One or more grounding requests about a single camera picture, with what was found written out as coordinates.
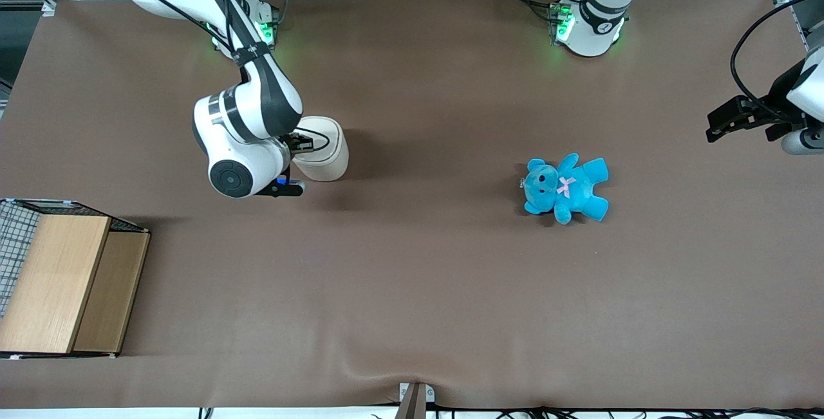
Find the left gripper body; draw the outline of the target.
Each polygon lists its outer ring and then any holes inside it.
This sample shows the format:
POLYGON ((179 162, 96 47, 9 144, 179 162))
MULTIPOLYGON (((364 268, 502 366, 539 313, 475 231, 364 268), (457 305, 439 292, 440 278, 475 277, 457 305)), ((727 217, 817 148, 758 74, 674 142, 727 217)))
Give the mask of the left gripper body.
POLYGON ((813 49, 806 58, 772 82, 766 103, 785 116, 804 114, 823 122, 823 50, 813 49))

